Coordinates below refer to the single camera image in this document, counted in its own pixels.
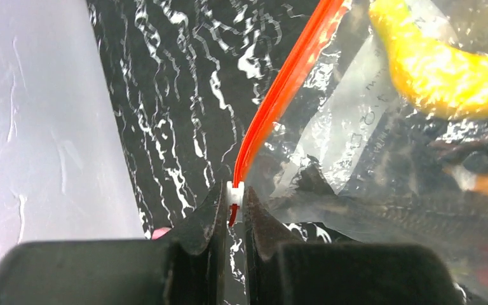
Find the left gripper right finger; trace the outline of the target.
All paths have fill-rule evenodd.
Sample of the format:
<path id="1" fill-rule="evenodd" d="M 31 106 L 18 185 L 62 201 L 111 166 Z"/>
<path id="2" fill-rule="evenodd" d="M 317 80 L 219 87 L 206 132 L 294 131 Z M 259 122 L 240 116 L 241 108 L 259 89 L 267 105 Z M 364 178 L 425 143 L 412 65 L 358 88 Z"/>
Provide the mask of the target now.
<path id="1" fill-rule="evenodd" d="M 445 264 L 411 244 L 305 242 L 243 194 L 250 304 L 462 304 Z"/>

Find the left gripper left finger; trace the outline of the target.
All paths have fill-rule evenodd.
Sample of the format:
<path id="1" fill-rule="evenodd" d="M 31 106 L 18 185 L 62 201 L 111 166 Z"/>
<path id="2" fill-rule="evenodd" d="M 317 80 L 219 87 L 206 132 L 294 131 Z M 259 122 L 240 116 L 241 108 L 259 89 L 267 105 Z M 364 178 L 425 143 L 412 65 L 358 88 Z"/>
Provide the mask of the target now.
<path id="1" fill-rule="evenodd" d="M 0 304 L 222 304 L 227 186 L 156 240 L 39 241 L 0 263 Z"/>

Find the clear zip bag orange zipper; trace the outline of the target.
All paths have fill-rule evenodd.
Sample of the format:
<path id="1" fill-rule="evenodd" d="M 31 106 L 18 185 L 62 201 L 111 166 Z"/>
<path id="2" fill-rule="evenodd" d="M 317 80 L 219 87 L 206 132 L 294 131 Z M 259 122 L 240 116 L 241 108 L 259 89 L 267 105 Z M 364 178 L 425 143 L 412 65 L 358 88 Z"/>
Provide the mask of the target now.
<path id="1" fill-rule="evenodd" d="M 488 174 L 488 118 L 440 118 L 399 94 L 369 18 L 372 2 L 320 1 L 252 119 L 233 181 L 254 188 L 265 205 L 296 189 L 358 196 L 463 191 L 445 166 Z M 488 1 L 405 2 L 426 35 L 488 55 Z M 463 297 L 488 304 L 488 248 L 435 247 L 270 212 L 364 243 L 420 244 L 446 263 Z"/>

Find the yellow toy banana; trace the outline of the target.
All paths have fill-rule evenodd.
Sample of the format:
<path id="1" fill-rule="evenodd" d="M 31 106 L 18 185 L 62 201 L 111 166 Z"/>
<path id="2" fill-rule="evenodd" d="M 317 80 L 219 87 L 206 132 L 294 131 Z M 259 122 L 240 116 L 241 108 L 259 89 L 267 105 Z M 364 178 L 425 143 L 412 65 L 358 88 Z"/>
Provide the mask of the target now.
<path id="1" fill-rule="evenodd" d="M 405 1 L 374 1 L 369 18 L 386 50 L 393 86 L 418 111 L 445 119 L 488 118 L 488 55 L 426 35 Z"/>

